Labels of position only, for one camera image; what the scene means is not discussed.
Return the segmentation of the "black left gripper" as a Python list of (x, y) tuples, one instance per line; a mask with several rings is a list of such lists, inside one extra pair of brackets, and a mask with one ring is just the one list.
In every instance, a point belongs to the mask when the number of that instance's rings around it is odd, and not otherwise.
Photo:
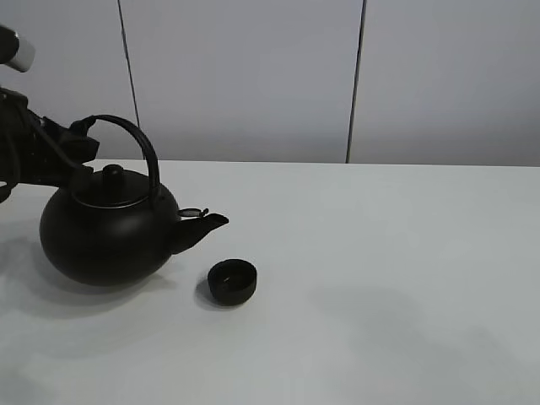
[[(93, 117), (61, 127), (59, 144), (46, 133), (41, 119), (28, 108), (26, 96), (1, 89), (1, 200), (19, 184), (62, 187), (70, 192), (89, 188), (94, 169), (79, 163), (96, 159), (100, 142), (91, 138)], [(77, 163), (67, 162), (67, 157)]]

